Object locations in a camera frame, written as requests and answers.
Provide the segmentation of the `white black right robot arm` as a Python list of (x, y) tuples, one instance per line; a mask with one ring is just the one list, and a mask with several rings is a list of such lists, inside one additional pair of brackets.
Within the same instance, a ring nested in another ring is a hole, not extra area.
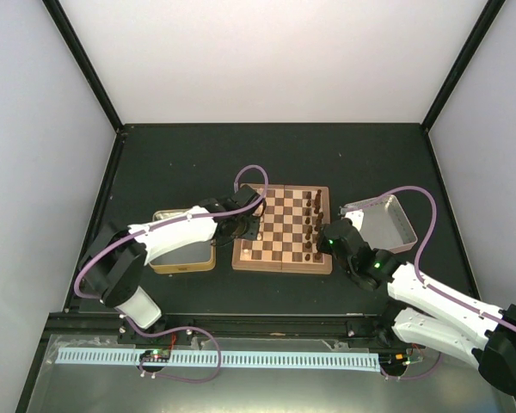
[(450, 355), (476, 368), (497, 390), (516, 397), (516, 305), (489, 305), (423, 274), (388, 250), (371, 248), (348, 218), (321, 225), (316, 246), (358, 287), (383, 287), (400, 304), (394, 317), (374, 324), (379, 344), (415, 343)]

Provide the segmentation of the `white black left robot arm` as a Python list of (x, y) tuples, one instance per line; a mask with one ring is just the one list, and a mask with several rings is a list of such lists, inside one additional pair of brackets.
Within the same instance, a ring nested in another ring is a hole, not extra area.
[(243, 185), (226, 198), (210, 198), (169, 218), (121, 230), (107, 226), (79, 263), (76, 296), (98, 299), (137, 325), (148, 343), (160, 342), (168, 324), (152, 297), (140, 286), (140, 269), (156, 258), (194, 243), (256, 238), (255, 211), (265, 195)]

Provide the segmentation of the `dark chess queen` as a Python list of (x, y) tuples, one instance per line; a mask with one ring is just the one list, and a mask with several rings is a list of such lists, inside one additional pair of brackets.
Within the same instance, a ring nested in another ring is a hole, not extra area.
[(320, 229), (321, 229), (321, 227), (322, 227), (322, 223), (323, 223), (323, 222), (322, 222), (320, 219), (318, 219), (318, 220), (316, 221), (316, 223), (315, 223), (314, 231), (319, 232), (319, 231), (320, 231)]

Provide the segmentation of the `dark chess knight far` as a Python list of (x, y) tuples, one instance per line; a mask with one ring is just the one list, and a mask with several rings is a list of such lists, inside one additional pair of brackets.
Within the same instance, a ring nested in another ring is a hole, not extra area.
[(314, 202), (314, 213), (319, 214), (321, 212), (321, 209), (322, 209), (322, 202), (319, 200), (316, 200)]

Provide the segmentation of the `dark chess rook far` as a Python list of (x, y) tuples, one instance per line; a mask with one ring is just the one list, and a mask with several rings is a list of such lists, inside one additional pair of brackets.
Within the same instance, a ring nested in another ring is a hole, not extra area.
[(316, 191), (316, 195), (315, 195), (315, 199), (314, 199), (315, 203), (318, 203), (318, 204), (321, 203), (322, 193), (323, 193), (323, 191), (321, 189), (318, 189)]

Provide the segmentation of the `wooden chess board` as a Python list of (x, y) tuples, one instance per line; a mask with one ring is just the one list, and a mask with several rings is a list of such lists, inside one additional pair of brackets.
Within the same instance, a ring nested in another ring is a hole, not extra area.
[[(233, 245), (232, 267), (239, 271), (260, 271), (284, 274), (318, 274), (332, 272), (333, 263), (330, 255), (322, 253), (322, 260), (314, 262), (318, 232), (314, 231), (317, 214), (314, 213), (316, 191), (322, 190), (323, 222), (330, 222), (329, 189), (324, 186), (275, 185), (267, 187), (265, 206), (259, 208), (255, 215), (261, 218), (260, 232), (262, 240), (237, 239)], [(306, 207), (305, 193), (311, 192), (311, 207)], [(311, 215), (305, 216), (304, 209), (310, 208)], [(304, 239), (306, 217), (311, 217), (312, 239)], [(312, 243), (312, 251), (305, 251), (304, 245)], [(249, 249), (249, 255), (243, 255), (243, 249)], [(310, 254), (310, 261), (304, 260)]]

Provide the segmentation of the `small electronics board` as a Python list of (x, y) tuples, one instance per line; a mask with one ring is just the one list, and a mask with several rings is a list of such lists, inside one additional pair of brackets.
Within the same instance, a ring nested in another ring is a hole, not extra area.
[(171, 356), (169, 349), (148, 349), (140, 356), (140, 362), (168, 362)]

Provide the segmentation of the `clear plastic tray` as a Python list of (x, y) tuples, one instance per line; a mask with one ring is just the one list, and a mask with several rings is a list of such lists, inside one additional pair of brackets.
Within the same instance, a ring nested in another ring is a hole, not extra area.
[(341, 207), (364, 210), (365, 218), (359, 234), (372, 248), (402, 253), (411, 250), (417, 243), (415, 230), (393, 194), (355, 201)]

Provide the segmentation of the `yellow tin box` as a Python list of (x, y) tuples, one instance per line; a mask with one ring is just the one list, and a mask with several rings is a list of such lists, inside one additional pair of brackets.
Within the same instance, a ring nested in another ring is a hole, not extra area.
[(165, 225), (151, 233), (154, 244), (146, 258), (157, 274), (173, 274), (208, 271), (216, 263), (215, 248), (212, 247), (212, 218), (195, 219), (198, 214), (207, 214), (201, 206), (188, 210), (162, 210), (154, 213), (153, 222), (170, 221), (184, 216), (181, 222)]

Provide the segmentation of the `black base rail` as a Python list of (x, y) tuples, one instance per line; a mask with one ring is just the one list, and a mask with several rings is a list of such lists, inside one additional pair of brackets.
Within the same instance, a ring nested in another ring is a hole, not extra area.
[[(327, 339), (348, 342), (356, 348), (403, 348), (405, 344), (389, 331), (388, 324), (378, 317), (288, 317), (288, 316), (228, 316), (228, 315), (168, 315), (160, 319), (146, 332), (156, 334), (174, 327), (177, 344), (188, 344), (193, 336), (201, 338), (190, 327), (208, 331), (216, 339)], [(66, 314), (52, 313), (48, 316), (42, 340), (53, 335), (67, 336), (112, 336), (122, 344), (144, 346), (171, 343), (168, 335), (143, 337), (127, 321), (112, 314)]]

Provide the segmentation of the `black frame post right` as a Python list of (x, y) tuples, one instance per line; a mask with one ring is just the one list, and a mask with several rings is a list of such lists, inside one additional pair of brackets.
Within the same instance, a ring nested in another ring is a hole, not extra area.
[(421, 129), (425, 133), (429, 133), (432, 130), (436, 120), (448, 103), (452, 92), (457, 87), (458, 82), (468, 68), (471, 60), (474, 58), (505, 3), (505, 0), (488, 0), (483, 6), (480, 15), (477, 17), (473, 28), (470, 30), (469, 35), (421, 123)]

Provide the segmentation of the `black frame post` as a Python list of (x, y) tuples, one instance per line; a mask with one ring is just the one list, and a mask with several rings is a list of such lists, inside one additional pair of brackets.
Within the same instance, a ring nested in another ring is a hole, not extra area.
[(108, 122), (113, 130), (117, 133), (123, 129), (121, 121), (111, 99), (99, 78), (95, 67), (86, 53), (82, 42), (80, 41), (76, 30), (66, 14), (59, 0), (43, 0), (42, 1), (48, 15), (52, 18), (57, 30), (59, 31), (64, 43), (67, 45), (72, 57), (75, 59), (78, 68), (83, 74), (87, 84), (98, 101), (103, 113), (106, 115)]
[(474, 58), (505, 3), (505, 0), (488, 0), (483, 6), (480, 15), (477, 17), (473, 28), (470, 30), (469, 35), (421, 123), (421, 129), (425, 133), (429, 133), (432, 130), (436, 120), (448, 103), (452, 92), (457, 87), (458, 82), (468, 68), (471, 60)]

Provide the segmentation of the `black frame post left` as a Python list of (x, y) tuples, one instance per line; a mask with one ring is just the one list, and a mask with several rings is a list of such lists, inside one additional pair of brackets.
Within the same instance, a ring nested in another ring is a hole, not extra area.
[(108, 122), (113, 130), (117, 133), (123, 129), (121, 121), (111, 99), (99, 78), (95, 67), (86, 53), (82, 42), (80, 41), (76, 30), (66, 14), (59, 0), (43, 0), (42, 1), (48, 15), (52, 18), (57, 30), (59, 31), (64, 43), (67, 45), (72, 57), (75, 59), (78, 68), (83, 74), (87, 84), (98, 101), (103, 113), (106, 115)]

